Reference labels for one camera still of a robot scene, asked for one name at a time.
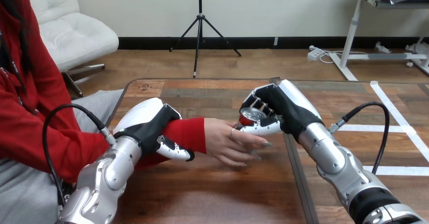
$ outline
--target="silver robotic forearm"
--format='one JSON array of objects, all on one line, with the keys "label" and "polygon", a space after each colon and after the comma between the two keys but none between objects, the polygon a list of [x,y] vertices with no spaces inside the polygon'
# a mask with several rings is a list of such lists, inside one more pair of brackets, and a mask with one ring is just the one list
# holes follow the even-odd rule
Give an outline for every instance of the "silver robotic forearm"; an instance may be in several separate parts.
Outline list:
[{"label": "silver robotic forearm", "polygon": [[290,81],[284,80],[278,87],[270,84],[256,88],[242,108],[261,105],[277,115],[258,120],[241,131],[258,136],[281,130],[292,134],[316,162],[320,176],[336,189],[356,224],[427,224],[413,209],[400,203],[375,175],[364,170],[349,149],[339,144],[314,106]]},{"label": "silver robotic forearm", "polygon": [[118,198],[124,193],[126,181],[141,154],[136,140],[119,137],[102,157],[79,173],[76,191],[67,200],[55,223],[111,223]]},{"label": "silver robotic forearm", "polygon": [[161,134],[167,123],[180,114],[158,98],[134,106],[113,130],[105,135],[110,148],[79,173],[76,191],[67,200],[55,222],[109,224],[113,221],[118,198],[134,166],[147,154],[158,153],[170,159],[191,161],[194,154]]},{"label": "silver robotic forearm", "polygon": [[364,170],[359,159],[324,125],[308,125],[298,141],[317,163],[320,176],[336,189],[355,223],[426,223],[409,206],[401,204],[375,175]]}]

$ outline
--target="white desk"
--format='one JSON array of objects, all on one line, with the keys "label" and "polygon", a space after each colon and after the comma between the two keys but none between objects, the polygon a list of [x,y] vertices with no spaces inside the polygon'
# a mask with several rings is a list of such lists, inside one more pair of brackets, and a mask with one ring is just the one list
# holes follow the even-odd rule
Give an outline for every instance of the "white desk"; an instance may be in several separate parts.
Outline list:
[{"label": "white desk", "polygon": [[330,58],[334,61],[334,64],[338,67],[344,77],[349,81],[358,81],[347,68],[348,60],[410,60],[429,75],[429,55],[417,55],[412,53],[350,55],[350,49],[359,23],[361,6],[364,1],[380,9],[429,9],[429,0],[427,3],[422,3],[420,1],[415,3],[407,2],[397,4],[391,4],[390,0],[358,0],[341,58],[337,54],[329,54]]}]

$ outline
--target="white wall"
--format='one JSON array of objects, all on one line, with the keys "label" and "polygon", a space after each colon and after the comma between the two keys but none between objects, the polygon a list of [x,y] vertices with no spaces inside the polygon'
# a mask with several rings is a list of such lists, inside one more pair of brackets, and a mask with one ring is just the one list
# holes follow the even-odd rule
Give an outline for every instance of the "white wall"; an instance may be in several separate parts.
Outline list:
[{"label": "white wall", "polygon": [[[357,0],[203,0],[203,14],[226,37],[346,36]],[[81,12],[123,37],[181,36],[198,0],[79,0]],[[429,10],[364,4],[357,36],[428,35]],[[204,36],[216,36],[204,26]],[[196,36],[196,26],[190,31]]]}]

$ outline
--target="white chair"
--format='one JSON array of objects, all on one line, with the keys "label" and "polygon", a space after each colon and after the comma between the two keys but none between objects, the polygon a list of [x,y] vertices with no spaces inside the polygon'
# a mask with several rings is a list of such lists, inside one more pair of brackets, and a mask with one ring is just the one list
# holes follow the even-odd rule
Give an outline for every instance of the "white chair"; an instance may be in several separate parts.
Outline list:
[{"label": "white chair", "polygon": [[98,57],[117,50],[118,36],[97,19],[79,13],[77,0],[30,0],[40,27],[40,34],[52,59],[72,85],[79,97],[82,91],[70,75],[96,68],[104,64],[70,70]]}]

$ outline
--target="chair base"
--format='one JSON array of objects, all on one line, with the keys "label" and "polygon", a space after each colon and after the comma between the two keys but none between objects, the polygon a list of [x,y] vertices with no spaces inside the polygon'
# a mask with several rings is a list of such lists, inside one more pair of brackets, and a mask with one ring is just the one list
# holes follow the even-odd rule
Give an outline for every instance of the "chair base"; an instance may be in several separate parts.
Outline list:
[{"label": "chair base", "polygon": [[97,65],[91,65],[91,66],[84,66],[84,67],[79,68],[79,69],[65,71],[65,72],[62,72],[61,74],[63,75],[64,81],[66,82],[66,84],[68,83],[71,86],[71,89],[77,95],[77,97],[82,98],[83,97],[82,91],[79,89],[79,87],[76,85],[76,83],[74,83],[73,79],[71,79],[70,76],[76,75],[78,73],[92,71],[95,69],[102,69],[103,70],[104,68],[106,68],[106,66],[104,64],[97,64]]}]

